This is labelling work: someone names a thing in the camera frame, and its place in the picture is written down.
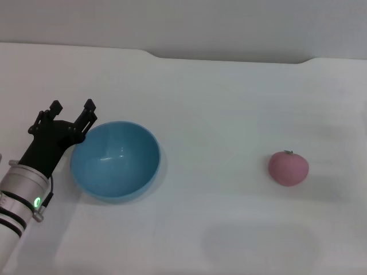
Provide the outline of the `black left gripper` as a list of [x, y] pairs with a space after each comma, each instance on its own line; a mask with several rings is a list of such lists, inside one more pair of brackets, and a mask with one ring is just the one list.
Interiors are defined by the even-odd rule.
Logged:
[[92, 99], [84, 104], [82, 113], [74, 123], [54, 118], [63, 109], [58, 100], [54, 100], [49, 109], [40, 111], [28, 133], [34, 136], [18, 162], [31, 167], [43, 175], [51, 175], [64, 152], [71, 146], [84, 141], [87, 132], [97, 120], [96, 106]]

